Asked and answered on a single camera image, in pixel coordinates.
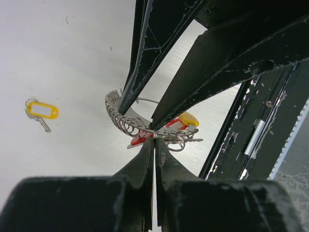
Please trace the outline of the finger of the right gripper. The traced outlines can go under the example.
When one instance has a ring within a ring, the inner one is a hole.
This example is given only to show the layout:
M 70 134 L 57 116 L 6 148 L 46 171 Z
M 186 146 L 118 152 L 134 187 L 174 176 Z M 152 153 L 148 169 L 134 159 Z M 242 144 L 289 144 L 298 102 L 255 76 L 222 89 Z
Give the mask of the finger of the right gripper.
M 253 33 L 246 21 L 199 35 L 156 107 L 150 128 L 158 130 L 197 103 L 260 74 L 307 60 L 304 19 L 270 35 Z
M 124 115 L 167 53 L 202 9 L 201 0 L 138 0 L 128 76 L 118 104 Z

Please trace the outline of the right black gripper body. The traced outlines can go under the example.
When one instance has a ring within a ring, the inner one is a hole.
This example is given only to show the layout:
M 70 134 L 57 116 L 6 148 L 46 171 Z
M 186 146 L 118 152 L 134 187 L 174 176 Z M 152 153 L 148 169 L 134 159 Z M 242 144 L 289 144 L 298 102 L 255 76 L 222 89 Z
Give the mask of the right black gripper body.
M 307 0 L 207 0 L 195 20 L 207 29 L 246 21 L 253 33 L 270 35 L 299 19 L 299 34 L 309 34 Z

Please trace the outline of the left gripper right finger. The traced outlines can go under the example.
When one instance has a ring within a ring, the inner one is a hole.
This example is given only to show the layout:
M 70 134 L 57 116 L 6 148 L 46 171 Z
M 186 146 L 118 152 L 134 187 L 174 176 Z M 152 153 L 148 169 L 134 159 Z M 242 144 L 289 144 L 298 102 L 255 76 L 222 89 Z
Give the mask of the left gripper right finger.
M 164 232 L 301 232 L 284 188 L 274 181 L 205 181 L 155 141 L 157 223 Z

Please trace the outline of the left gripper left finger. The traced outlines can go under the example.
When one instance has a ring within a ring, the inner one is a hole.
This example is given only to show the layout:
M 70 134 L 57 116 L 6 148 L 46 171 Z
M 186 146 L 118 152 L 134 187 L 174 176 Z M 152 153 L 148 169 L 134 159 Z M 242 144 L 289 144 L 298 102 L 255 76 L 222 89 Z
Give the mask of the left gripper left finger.
M 112 176 L 31 177 L 0 214 L 3 232 L 146 232 L 152 229 L 154 141 Z

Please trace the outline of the red key tag with key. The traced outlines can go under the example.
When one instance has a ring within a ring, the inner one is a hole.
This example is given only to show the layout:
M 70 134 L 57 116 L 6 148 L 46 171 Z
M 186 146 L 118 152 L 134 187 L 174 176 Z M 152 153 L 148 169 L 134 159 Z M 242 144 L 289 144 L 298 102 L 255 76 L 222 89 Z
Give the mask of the red key tag with key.
M 133 138 L 130 142 L 130 144 L 127 146 L 127 149 L 132 149 L 134 147 L 143 145 L 143 143 L 147 140 L 147 137 L 142 138 Z

